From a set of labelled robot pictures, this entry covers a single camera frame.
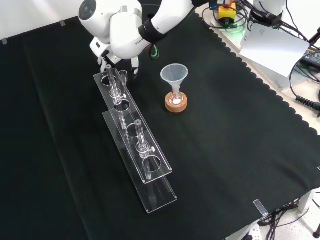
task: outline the wooden base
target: wooden base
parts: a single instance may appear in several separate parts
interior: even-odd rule
[[[166,107],[166,109],[168,109],[170,112],[172,112],[174,114],[183,112],[184,110],[186,110],[187,105],[188,105],[187,96],[183,92],[180,92],[180,93],[183,96],[183,101],[178,105],[173,104],[173,103],[170,102],[171,92],[168,93],[168,95],[165,97],[165,107]]]

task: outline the metal clip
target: metal clip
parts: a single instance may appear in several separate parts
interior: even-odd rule
[[[261,215],[263,217],[266,217],[269,213],[266,210],[266,208],[262,205],[262,203],[260,202],[259,199],[253,201],[253,204],[256,206],[256,208],[259,210],[259,212],[261,213]]]

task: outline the yellow device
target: yellow device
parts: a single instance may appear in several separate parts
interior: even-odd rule
[[[232,3],[231,8],[236,9],[236,3]],[[236,21],[237,12],[224,6],[218,8],[218,20],[223,24],[233,24]]]

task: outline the clear plastic funnel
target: clear plastic funnel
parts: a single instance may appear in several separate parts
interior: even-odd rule
[[[170,95],[170,102],[179,105],[183,102],[183,96],[180,93],[180,85],[188,76],[188,68],[182,64],[171,64],[166,66],[161,71],[161,78],[172,86],[172,94]]]

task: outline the clear acrylic test tube rack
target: clear acrylic test tube rack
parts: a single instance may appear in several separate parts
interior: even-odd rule
[[[172,168],[116,68],[94,76],[109,111],[103,117],[147,213],[177,200]]]

